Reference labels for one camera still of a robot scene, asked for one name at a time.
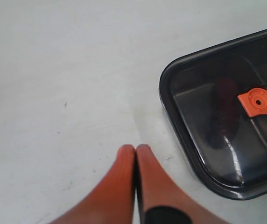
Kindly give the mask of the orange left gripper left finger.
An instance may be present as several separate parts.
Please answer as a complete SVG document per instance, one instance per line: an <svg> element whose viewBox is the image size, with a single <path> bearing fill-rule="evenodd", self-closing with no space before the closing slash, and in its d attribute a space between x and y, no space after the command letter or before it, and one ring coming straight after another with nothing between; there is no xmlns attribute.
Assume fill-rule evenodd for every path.
<svg viewBox="0 0 267 224"><path fill-rule="evenodd" d="M53 224L131 224L134 212L135 148L118 149L110 170L76 206Z"/></svg>

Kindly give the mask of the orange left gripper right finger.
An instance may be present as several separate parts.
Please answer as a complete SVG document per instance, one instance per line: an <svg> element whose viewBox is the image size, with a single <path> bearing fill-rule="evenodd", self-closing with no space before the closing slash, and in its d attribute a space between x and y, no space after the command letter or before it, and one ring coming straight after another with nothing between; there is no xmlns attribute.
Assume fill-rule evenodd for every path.
<svg viewBox="0 0 267 224"><path fill-rule="evenodd" d="M184 193L149 145L136 148L136 185L141 224L218 224L220 218Z"/></svg>

